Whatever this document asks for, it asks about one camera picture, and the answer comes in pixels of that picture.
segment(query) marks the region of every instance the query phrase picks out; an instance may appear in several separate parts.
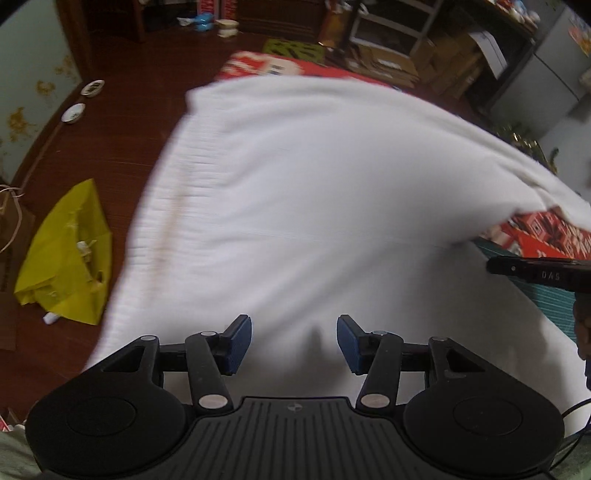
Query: wooden furniture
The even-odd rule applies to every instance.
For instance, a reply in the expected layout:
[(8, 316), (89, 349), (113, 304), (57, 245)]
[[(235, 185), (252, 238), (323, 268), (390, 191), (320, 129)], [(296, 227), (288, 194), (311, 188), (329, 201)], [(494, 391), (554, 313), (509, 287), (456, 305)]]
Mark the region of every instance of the wooden furniture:
[(239, 0), (240, 30), (271, 37), (316, 42), (324, 0)]
[(84, 0), (88, 29), (145, 41), (142, 6), (139, 0)]

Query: red patterned box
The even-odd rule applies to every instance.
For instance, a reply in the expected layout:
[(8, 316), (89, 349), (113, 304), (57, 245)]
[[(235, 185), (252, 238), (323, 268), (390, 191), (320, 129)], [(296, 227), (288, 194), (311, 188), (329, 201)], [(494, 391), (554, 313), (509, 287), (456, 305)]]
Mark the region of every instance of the red patterned box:
[(214, 19), (220, 18), (219, 0), (200, 0), (197, 3), (197, 14), (212, 14)]
[(303, 75), (309, 77), (355, 79), (392, 88), (387, 83), (373, 80), (347, 70), (323, 67), (310, 61), (287, 59), (267, 53), (255, 53), (253, 51), (237, 51), (233, 53), (217, 74), (216, 80), (228, 80), (252, 75)]
[(236, 20), (237, 0), (222, 0), (222, 18)]
[(482, 236), (520, 257), (591, 260), (591, 233), (569, 224), (555, 210), (514, 215)]

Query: small white dish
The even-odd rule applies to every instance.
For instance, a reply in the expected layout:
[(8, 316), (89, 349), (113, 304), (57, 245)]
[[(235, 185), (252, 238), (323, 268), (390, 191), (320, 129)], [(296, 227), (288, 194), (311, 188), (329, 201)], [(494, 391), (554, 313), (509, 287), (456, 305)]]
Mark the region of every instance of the small white dish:
[(217, 36), (222, 38), (229, 38), (233, 37), (234, 35), (238, 35), (238, 30), (236, 28), (231, 28), (230, 30), (220, 30), (217, 32)]
[(238, 28), (238, 22), (236, 20), (229, 20), (224, 18), (222, 20), (216, 20), (220, 30), (235, 30)]
[(104, 80), (95, 80), (94, 82), (90, 82), (88, 85), (86, 85), (80, 94), (87, 98), (93, 98), (100, 93), (104, 86)]
[(61, 121), (65, 124), (75, 124), (82, 117), (85, 108), (86, 105), (84, 103), (76, 103), (72, 105), (61, 116)]

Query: green cutting mat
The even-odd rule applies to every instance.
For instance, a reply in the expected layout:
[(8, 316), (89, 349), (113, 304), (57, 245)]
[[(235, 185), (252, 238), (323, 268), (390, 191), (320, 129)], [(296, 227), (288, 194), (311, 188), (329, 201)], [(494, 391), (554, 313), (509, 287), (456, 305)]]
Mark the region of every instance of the green cutting mat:
[[(498, 255), (516, 257), (515, 254), (512, 254), (504, 248), (499, 247), (497, 244), (484, 240), (483, 238), (474, 240), (474, 243), (487, 258), (497, 257)], [(536, 304), (552, 323), (554, 323), (573, 342), (576, 341), (573, 319), (573, 292), (561, 290), (559, 288), (546, 287), (544, 285), (527, 283), (519, 278), (509, 277), (509, 279)]]
[(324, 47), (318, 44), (270, 38), (265, 42), (262, 52), (324, 65)]
[[(569, 447), (576, 440), (578, 434), (571, 435), (564, 439), (556, 459), (562, 458)], [(562, 462), (552, 473), (558, 480), (589, 480), (591, 478), (591, 435), (585, 433), (583, 440), (579, 443), (564, 462)]]

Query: wallpaper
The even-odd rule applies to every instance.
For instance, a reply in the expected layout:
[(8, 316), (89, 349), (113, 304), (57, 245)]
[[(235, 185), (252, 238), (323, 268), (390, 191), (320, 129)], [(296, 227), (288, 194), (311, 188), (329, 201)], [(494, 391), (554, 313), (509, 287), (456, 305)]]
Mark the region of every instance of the wallpaper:
[(80, 83), (53, 0), (28, 0), (0, 25), (0, 176), (14, 178), (45, 124)]

